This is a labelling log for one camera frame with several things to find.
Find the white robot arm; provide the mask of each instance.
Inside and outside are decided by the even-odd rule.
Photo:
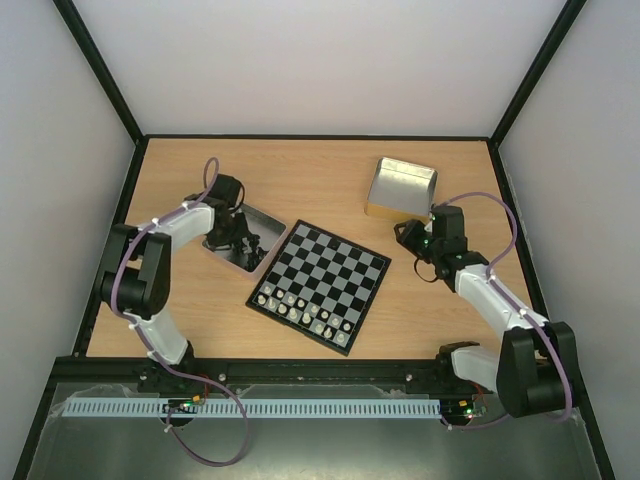
[[[149,231],[149,235],[164,234],[171,238],[171,255],[194,238],[205,235],[213,229],[215,209],[203,203],[184,209],[184,212],[176,215],[166,223],[158,225]],[[165,305],[160,312],[144,319],[133,312],[130,316],[135,318],[136,326],[144,332],[154,351],[160,355],[169,365],[179,364],[187,351],[187,339],[177,329],[169,306]]]
[[[162,223],[154,218],[150,224],[138,227],[113,226],[94,285],[96,294],[108,303],[125,250],[140,231],[148,229],[135,252],[135,257],[142,257],[142,262],[139,268],[125,268],[117,302],[119,309],[127,313],[129,328],[140,329],[144,334],[145,343],[151,347],[149,357],[156,359],[158,355],[168,365],[179,364],[189,345],[173,322],[167,305],[171,256],[194,238],[210,232],[216,218],[216,209],[204,203],[185,202],[183,207]]]
[[[396,225],[396,240],[416,262],[433,264],[436,280],[473,305],[502,340],[500,356],[475,342],[444,345],[441,362],[456,377],[496,392],[513,417],[568,411],[572,384],[580,380],[572,330],[527,307],[482,255],[467,249],[462,209],[442,205],[432,215],[428,227],[419,220]]]

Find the silver metal box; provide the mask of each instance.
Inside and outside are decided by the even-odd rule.
[[[429,215],[438,172],[433,168],[382,157],[371,183],[365,213],[402,222]]]

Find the black metal frame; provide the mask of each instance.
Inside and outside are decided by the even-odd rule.
[[[521,82],[516,94],[500,120],[491,138],[478,136],[363,136],[363,135],[144,135],[138,127],[129,110],[115,80],[111,76],[100,52],[91,39],[89,31],[82,21],[71,0],[52,0],[62,15],[69,30],[76,39],[85,58],[91,65],[96,77],[105,90],[113,107],[129,132],[136,148],[127,173],[124,188],[113,218],[113,223],[125,220],[138,174],[144,160],[144,155],[150,139],[153,138],[213,138],[213,139],[291,139],[291,140],[407,140],[407,141],[480,141],[485,142],[493,163],[500,193],[510,208],[517,212],[511,187],[500,158],[499,147],[518,114],[525,105],[540,77],[549,65],[553,55],[577,18],[586,0],[568,0],[558,19],[554,23],[549,35],[536,55],[531,67]],[[516,213],[516,221],[521,229],[520,218]],[[532,307],[543,315],[547,315],[544,298],[535,274],[528,245],[523,236],[519,236],[516,249],[522,266],[527,289],[531,297]],[[45,387],[40,405],[29,432],[25,447],[14,475],[14,479],[27,477],[40,432],[44,426],[47,413],[51,406],[53,393],[58,383],[96,383],[118,382],[131,383],[139,380],[135,372],[143,367],[145,359],[121,358],[86,358],[93,327],[99,308],[99,300],[93,295],[87,302],[87,307],[78,331],[73,348],[73,356],[58,358],[54,364],[51,376]],[[336,383],[353,384],[358,381],[381,386],[402,386],[413,393],[429,393],[434,398],[455,400],[469,395],[469,386],[465,384],[438,383],[434,369],[434,360],[423,361],[314,361],[314,360],[236,360],[236,359],[196,359],[203,372],[211,375],[225,373],[227,382],[232,383],[269,383],[296,382],[298,377],[324,379]],[[407,381],[407,374],[412,380]],[[602,478],[613,479],[614,473],[598,429],[595,415],[586,392],[582,395],[579,406],[586,422],[587,433],[600,469]]]

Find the black chessboard frame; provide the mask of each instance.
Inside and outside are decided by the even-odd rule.
[[[305,237],[300,237],[299,235],[300,227],[307,227],[307,229],[309,230],[308,233],[305,232],[305,235],[306,235]],[[321,247],[318,249],[317,252],[313,250],[309,252],[309,253],[315,253],[316,256],[319,256],[320,257],[319,261],[322,261],[323,259],[325,259],[325,257],[323,257],[323,253],[326,250],[329,250],[329,251],[336,250],[336,256],[342,255],[345,259],[350,258],[350,254],[352,252],[361,252],[363,254],[366,253],[370,255],[371,258],[368,259],[366,263],[360,263],[358,261],[357,265],[354,267],[355,269],[357,269],[359,266],[363,265],[364,266],[363,268],[366,271],[367,267],[372,266],[375,270],[379,271],[375,280],[371,280],[368,277],[364,277],[362,279],[363,281],[370,280],[371,282],[371,285],[367,286],[366,288],[366,290],[368,291],[367,298],[360,299],[354,296],[355,292],[354,292],[354,295],[349,295],[347,294],[347,292],[342,292],[342,289],[337,289],[333,284],[333,282],[338,281],[340,278],[343,278],[343,277],[340,277],[340,273],[336,272],[336,274],[333,274],[328,270],[325,270],[325,268],[321,268],[323,273],[326,275],[330,275],[332,277],[331,280],[327,280],[327,282],[331,281],[331,284],[325,283],[325,285],[328,286],[327,288],[330,287],[331,290],[327,294],[311,292],[312,289],[309,287],[317,288],[318,284],[324,283],[321,280],[316,279],[316,277],[311,276],[311,268],[316,266],[317,263],[310,264],[305,261],[302,268],[304,268],[305,266],[310,266],[308,272],[300,271],[293,268],[288,268],[286,269],[286,271],[282,273],[275,272],[274,267],[289,265],[290,261],[292,261],[294,257],[296,257],[297,252],[293,254],[290,253],[290,252],[293,252],[293,250],[291,251],[289,250],[291,246],[294,247],[294,250],[300,249],[300,250],[303,250],[303,252],[307,252],[307,250],[303,249],[301,245],[298,245],[298,242],[296,242],[296,237],[300,238],[300,240],[298,240],[300,244],[302,244],[302,242],[305,240],[310,240],[309,243],[314,242],[314,245],[313,246],[309,245],[309,248],[315,249],[315,248]],[[339,249],[342,248],[341,245],[351,247],[351,251],[345,250],[344,254],[342,254],[339,251]],[[288,256],[290,258],[286,260],[282,260],[284,256]],[[335,350],[336,352],[346,356],[349,354],[349,352],[351,351],[351,348],[353,347],[353,344],[358,336],[358,333],[362,328],[362,324],[364,323],[365,317],[367,316],[367,313],[371,308],[373,300],[376,294],[378,293],[378,289],[380,288],[380,285],[384,279],[385,274],[387,273],[387,269],[389,268],[390,264],[391,264],[391,259],[389,257],[381,255],[377,252],[374,252],[373,250],[369,250],[368,248],[358,245],[357,243],[347,240],[346,238],[340,237],[339,235],[331,233],[320,227],[312,225],[311,223],[305,222],[304,220],[298,220],[296,224],[293,226],[293,228],[291,228],[289,234],[287,235],[287,238],[284,240],[284,242],[280,246],[278,253],[274,256],[274,259],[271,262],[271,265],[269,265],[269,267],[267,268],[267,271],[264,273],[264,275],[256,285],[256,288],[253,290],[253,292],[251,292],[251,295],[249,296],[249,299],[247,300],[246,305],[247,307],[263,315],[266,315],[269,318],[276,320],[277,322],[283,325],[293,328],[294,330],[306,335],[307,337],[315,340],[316,342],[321,343],[325,347],[331,348],[332,350]],[[348,270],[347,274],[354,273],[354,272],[359,273],[357,272],[357,270],[351,270],[346,268],[345,270]],[[296,277],[297,274],[302,274],[304,281],[314,281],[315,283],[313,285],[308,285],[308,286],[303,285],[301,283],[296,283],[295,279],[297,278]],[[289,287],[280,286],[279,281],[281,279],[286,280],[287,281],[286,285],[290,285],[290,286]],[[298,301],[298,295],[301,295],[300,299],[305,302],[305,305],[304,307],[302,307],[302,310],[300,310],[300,315],[302,315],[303,313],[310,313],[311,305],[317,305],[319,307],[320,310],[318,311],[318,315],[316,316],[316,318],[312,318],[312,321],[308,326],[304,326],[304,324],[301,324],[300,321],[292,322],[291,320],[288,320],[286,314],[282,315],[282,314],[279,314],[277,310],[271,311],[266,306],[259,305],[257,303],[256,298],[259,294],[264,294],[265,285],[270,286],[270,288],[272,289],[272,292],[271,292],[272,297],[273,295],[275,295],[275,291],[280,288],[282,288],[286,292],[285,295],[289,295],[289,293],[291,292],[293,295],[296,295],[295,301]],[[308,292],[310,292],[309,295],[304,295],[303,290],[307,290]],[[352,306],[351,303],[350,305],[340,303],[339,298],[329,298],[329,296],[331,296],[331,291],[333,290],[335,290],[338,293],[338,295],[340,294],[345,295],[349,299],[348,300],[349,302],[357,301],[359,303],[358,310],[357,311],[352,310],[352,308],[350,308]],[[326,301],[326,300],[331,301],[332,304],[335,303],[335,307],[331,308],[330,310],[329,310],[329,307],[326,307],[326,311],[327,313],[329,313],[329,318],[327,318],[326,320],[321,320],[320,318],[317,318],[317,317],[321,312],[325,311],[325,308],[323,308],[324,307],[323,301]],[[296,306],[293,306],[293,305],[290,307],[287,307],[287,312],[290,309],[297,310]],[[314,325],[321,324],[321,323],[328,324],[329,320],[334,317],[334,314],[336,314],[336,316],[340,318],[341,325],[347,323],[349,325],[353,325],[353,327],[351,327],[349,330],[345,330],[344,332],[342,332],[339,328],[334,328],[333,329],[334,334],[332,335],[332,337],[330,339],[326,339],[323,336],[323,334],[316,333],[313,327]],[[332,328],[330,325],[325,325],[325,327],[326,328],[323,331],[326,331],[326,329]],[[333,340],[335,335],[339,333],[342,333],[343,335],[348,336],[348,340],[344,345],[341,345],[338,342]]]

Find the chessboard square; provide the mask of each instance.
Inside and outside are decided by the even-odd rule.
[[[296,318],[291,318],[291,312],[294,311],[296,312]],[[298,323],[300,322],[300,319],[302,318],[302,311],[297,309],[297,308],[291,308],[289,309],[289,312],[287,313],[287,320],[289,320],[291,323]]]
[[[308,237],[309,232],[311,232],[311,229],[306,225],[298,225],[298,228],[296,228],[296,233],[303,237]]]
[[[371,266],[377,270],[382,270],[382,267],[384,267],[384,261],[381,258],[374,258],[371,261]]]
[[[291,263],[289,263],[289,266],[291,268],[295,268],[296,270],[300,270],[300,267],[302,266],[303,263],[304,263],[304,260],[296,257],[293,260],[291,260]]]
[[[333,285],[333,281],[336,279],[336,275],[331,272],[324,272],[322,276],[322,281],[324,283],[328,283],[329,285]]]
[[[293,278],[293,281],[304,285],[307,283],[308,279],[309,279],[309,275],[307,275],[304,272],[298,272],[296,273],[296,276]]]
[[[336,256],[336,252],[334,252],[330,248],[324,248],[322,252],[316,252],[316,253],[320,253],[320,256],[322,256],[322,258],[326,258],[327,260],[333,260],[333,257]]]
[[[370,278],[371,280],[377,280],[380,276],[380,270],[377,270],[373,267],[369,267],[367,269],[367,273],[364,274],[365,277]]]
[[[362,284],[362,279],[364,278],[364,275],[362,275],[361,273],[356,272],[355,270],[353,272],[351,272],[351,278],[349,278],[349,280],[353,283],[355,283],[356,285],[360,285]]]
[[[304,262],[304,264],[300,267],[300,271],[302,273],[306,273],[307,275],[309,275],[311,272],[313,272],[313,269],[315,267],[313,265],[311,265],[308,262]]]
[[[280,281],[280,278],[282,278],[282,275],[280,275],[279,273],[276,273],[276,272],[271,272],[267,276],[267,281],[269,283],[273,283],[274,285],[276,285]]]
[[[349,270],[353,270],[357,264],[358,264],[358,262],[356,260],[354,260],[353,258],[348,257],[347,259],[345,259],[345,261],[344,261],[344,263],[342,265],[347,267]]]
[[[304,248],[300,248],[296,252],[296,258],[301,258],[302,260],[305,260],[308,256],[309,256],[309,251]]]
[[[338,247],[338,253],[349,256],[353,247],[351,245],[347,245],[346,243],[341,243]]]
[[[307,233],[305,236],[306,236],[309,240],[312,240],[312,241],[314,241],[314,242],[315,242],[315,241],[318,239],[318,237],[320,236],[320,233],[318,233],[318,232],[317,232],[317,231],[315,231],[315,230],[309,230],[309,233]]]
[[[295,255],[299,248],[300,247],[294,245],[293,243],[287,243],[287,245],[284,247],[284,251],[290,255]]]
[[[322,295],[326,295],[331,290],[331,285],[327,285],[324,282],[320,282],[320,285],[316,288],[316,292],[321,293]]]
[[[358,291],[358,285],[352,282],[347,282],[343,290],[349,295],[355,295]]]
[[[353,327],[354,327],[353,323],[351,323],[351,322],[349,322],[347,320],[342,322],[342,325],[340,325],[340,329],[343,332],[353,332]]]
[[[364,275],[365,273],[367,273],[367,270],[369,269],[369,267],[367,267],[364,263],[362,262],[358,262],[358,264],[355,266],[354,270],[362,275]]]
[[[322,302],[325,299],[325,295],[323,295],[320,292],[315,292],[312,296],[311,296],[311,300],[310,300],[310,305],[322,305]]]
[[[323,245],[326,247],[327,245],[329,245],[330,241],[331,241],[331,237],[329,237],[329,235],[321,233],[318,239],[316,240],[316,243],[319,243],[320,245]]]
[[[311,322],[311,326],[309,327],[309,330],[311,330],[316,335],[322,335],[322,332],[324,332],[324,329],[326,326],[327,326],[326,323],[321,322],[316,318],[313,322]]]
[[[294,295],[298,295],[302,291],[303,286],[297,282],[292,282],[289,291]]]
[[[364,301],[367,301],[370,295],[371,295],[371,290],[364,287],[358,287],[358,290],[355,293],[356,298],[359,298],[360,300],[364,300]]]
[[[339,265],[343,265],[346,259],[347,257],[342,253],[336,253],[335,256],[333,257],[333,261]]]
[[[280,258],[278,258],[278,262],[283,263],[284,265],[289,265],[289,262],[291,262],[291,260],[293,260],[293,255],[287,252],[284,252],[282,255],[280,255]]]
[[[364,263],[366,266],[371,265],[371,262],[373,261],[375,257],[373,255],[371,255],[370,253],[367,252],[362,252],[362,255],[360,256],[360,261],[362,263]]]
[[[322,277],[324,277],[324,274],[327,273],[324,269],[320,268],[320,267],[313,267],[313,270],[311,271],[310,275],[313,278],[317,278],[318,280],[322,280]]]
[[[326,249],[326,247],[323,247],[319,243],[316,243],[313,247],[311,247],[311,251],[316,255],[322,255],[322,252],[324,252]]]
[[[327,247],[336,251],[338,250],[339,246],[340,246],[340,240],[338,240],[337,238],[332,238],[331,240],[329,240],[329,245],[327,245]]]
[[[333,309],[336,308],[336,301],[327,297],[322,301],[322,305],[320,306],[328,312],[333,312]]]
[[[338,272],[338,276],[344,278],[345,280],[349,280],[351,278],[351,270],[347,267],[342,267]]]
[[[362,309],[364,308],[365,302],[364,300],[360,300],[359,298],[354,298],[351,301],[351,308],[353,310],[357,310],[358,312],[361,312]]]
[[[353,308],[348,308],[347,313],[344,314],[344,318],[349,320],[351,323],[357,323],[360,319],[360,312],[354,310]]]
[[[300,247],[304,248],[305,250],[311,251],[311,249],[314,247],[315,244],[316,244],[316,242],[312,242],[308,238],[305,238],[302,241],[302,245],[300,245]]]
[[[338,290],[344,290],[344,287],[347,286],[347,280],[342,277],[336,277],[336,279],[333,281],[333,286]]]
[[[276,285],[276,291],[277,290],[289,290],[289,287],[291,286],[291,284],[293,283],[293,280],[286,278],[286,277],[282,277],[280,279],[280,281],[277,283]]]
[[[298,296],[304,300],[309,301],[311,300],[311,297],[313,297],[313,290],[311,290],[309,287],[302,287],[302,290],[300,290]]]
[[[339,315],[341,317],[344,317],[345,314],[347,313],[347,310],[349,309],[348,305],[343,305],[342,303],[338,303],[336,304],[336,306],[333,309],[333,313],[335,313],[336,315]]]
[[[318,264],[318,260],[320,260],[320,255],[318,255],[317,253],[309,253],[309,255],[307,256],[307,262],[312,263],[313,265],[317,265]]]
[[[331,287],[329,289],[329,293],[327,293],[327,296],[329,298],[332,298],[333,300],[338,300],[339,298],[341,298],[341,295],[343,295],[343,293],[340,292],[340,290],[338,290],[336,287]]]
[[[363,286],[364,288],[368,288],[369,290],[373,289],[373,286],[376,284],[376,282],[374,282],[373,280],[371,280],[370,278],[366,278],[364,277],[362,279],[362,281],[360,282],[360,285]]]
[[[287,269],[284,271],[282,276],[285,277],[285,278],[289,278],[289,279],[293,280],[294,278],[296,278],[297,274],[298,274],[298,270],[297,269],[295,269],[293,267],[287,267]]]
[[[338,265],[337,263],[333,263],[331,262],[331,264],[327,267],[327,272],[331,272],[334,275],[337,275],[338,273],[340,273],[340,269],[342,267],[340,265]]]
[[[305,283],[305,286],[315,291],[316,288],[318,288],[319,284],[320,284],[320,280],[318,280],[317,278],[309,277],[309,279]]]
[[[272,295],[273,294],[273,290],[275,289],[275,285],[273,283],[270,283],[270,282],[264,282],[260,286],[260,291],[262,293],[266,293],[267,289],[269,289],[269,293],[267,293],[267,295]]]
[[[359,260],[362,256],[362,250],[358,250],[357,248],[352,248],[349,252],[349,258],[353,258],[354,260]]]
[[[294,233],[293,236],[291,237],[290,242],[293,243],[294,245],[300,246],[302,245],[302,242],[304,242],[304,238],[298,235],[297,233]]]
[[[287,269],[287,266],[286,266],[284,263],[277,262],[277,263],[273,266],[273,268],[271,269],[271,271],[272,271],[272,272],[276,272],[276,273],[278,273],[278,274],[282,275],[282,274],[285,272],[285,270],[286,270],[286,269]]]
[[[350,295],[347,292],[342,292],[340,294],[340,298],[338,299],[338,302],[343,305],[349,306],[353,302],[353,295]]]
[[[337,332],[336,335],[333,336],[333,341],[338,345],[344,346],[349,343],[349,338],[351,338],[351,335],[349,335],[348,333]]]
[[[331,262],[324,257],[320,257],[318,259],[318,262],[316,263],[316,265],[318,265],[320,268],[324,268],[325,270],[330,264]]]
[[[335,328],[330,327],[329,325],[327,325],[324,329],[324,332],[322,332],[322,336],[326,339],[326,340],[332,340],[333,336],[335,335],[336,330]]]

